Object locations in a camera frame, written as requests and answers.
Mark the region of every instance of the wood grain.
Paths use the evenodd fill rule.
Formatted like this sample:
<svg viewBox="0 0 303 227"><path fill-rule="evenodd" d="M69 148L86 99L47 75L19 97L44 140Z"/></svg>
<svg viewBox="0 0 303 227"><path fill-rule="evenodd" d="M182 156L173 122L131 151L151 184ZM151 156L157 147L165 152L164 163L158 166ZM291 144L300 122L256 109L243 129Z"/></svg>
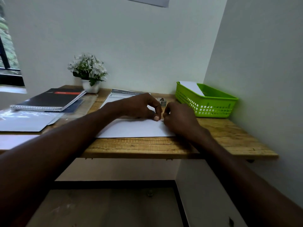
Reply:
<svg viewBox="0 0 303 227"><path fill-rule="evenodd" d="M101 106L110 89L101 89L90 108L91 113ZM155 98L163 97L168 102L175 101L174 95L152 93ZM199 124L207 128L212 136L231 154L245 159L276 159L278 154L260 143L228 119L197 118ZM64 124L61 120L48 126L42 133ZM201 159L188 142L180 137L147 138L102 138L93 143L80 156L82 158L145 158L145 159Z"/></svg>

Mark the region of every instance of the forearm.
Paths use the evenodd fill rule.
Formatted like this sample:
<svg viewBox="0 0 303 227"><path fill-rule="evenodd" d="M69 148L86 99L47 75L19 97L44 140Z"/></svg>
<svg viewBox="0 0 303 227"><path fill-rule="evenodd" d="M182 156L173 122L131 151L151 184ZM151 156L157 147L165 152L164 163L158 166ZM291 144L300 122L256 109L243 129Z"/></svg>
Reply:
<svg viewBox="0 0 303 227"><path fill-rule="evenodd" d="M250 170L211 136L194 136L192 144L205 154L229 197L248 226L302 226L303 211Z"/></svg>
<svg viewBox="0 0 303 227"><path fill-rule="evenodd" d="M47 189L91 143L120 116L113 104L55 128L0 156L0 212L9 218L37 192Z"/></svg>

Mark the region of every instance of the spiral notebook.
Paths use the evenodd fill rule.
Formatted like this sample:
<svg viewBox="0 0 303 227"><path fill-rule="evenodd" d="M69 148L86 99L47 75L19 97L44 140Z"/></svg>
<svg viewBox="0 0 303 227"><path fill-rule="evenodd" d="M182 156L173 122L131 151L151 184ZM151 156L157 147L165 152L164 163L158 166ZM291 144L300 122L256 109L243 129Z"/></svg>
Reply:
<svg viewBox="0 0 303 227"><path fill-rule="evenodd" d="M73 104L86 92L83 89L51 88L22 103L11 105L11 109L29 111L56 111L60 112Z"/></svg>

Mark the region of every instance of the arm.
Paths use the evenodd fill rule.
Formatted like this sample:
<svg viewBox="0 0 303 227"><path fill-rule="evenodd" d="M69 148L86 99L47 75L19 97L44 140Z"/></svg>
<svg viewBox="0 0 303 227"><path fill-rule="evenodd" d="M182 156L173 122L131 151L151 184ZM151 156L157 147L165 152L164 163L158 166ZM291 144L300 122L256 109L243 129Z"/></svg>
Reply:
<svg viewBox="0 0 303 227"><path fill-rule="evenodd" d="M50 183L110 122L121 116L158 121L161 112L160 103L147 93L121 99L0 155L0 225L6 226L36 196L45 194Z"/></svg>
<svg viewBox="0 0 303 227"><path fill-rule="evenodd" d="M205 155L248 226L303 226L303 210L220 146L186 104L169 103L163 117L170 130Z"/></svg>

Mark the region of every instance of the hand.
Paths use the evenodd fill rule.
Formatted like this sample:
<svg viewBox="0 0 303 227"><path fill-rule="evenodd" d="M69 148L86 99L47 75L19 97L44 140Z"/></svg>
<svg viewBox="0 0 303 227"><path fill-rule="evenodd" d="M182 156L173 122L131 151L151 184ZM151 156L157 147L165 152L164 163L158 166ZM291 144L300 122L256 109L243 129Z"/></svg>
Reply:
<svg viewBox="0 0 303 227"><path fill-rule="evenodd" d="M126 99L113 102L122 110L122 116L147 118L159 121L161 119L161 104L150 94L142 93ZM155 111L148 109L147 105L155 108Z"/></svg>
<svg viewBox="0 0 303 227"><path fill-rule="evenodd" d="M211 138L210 132L199 125L194 110L187 104L170 102L164 114L164 124L174 133L191 141Z"/></svg>

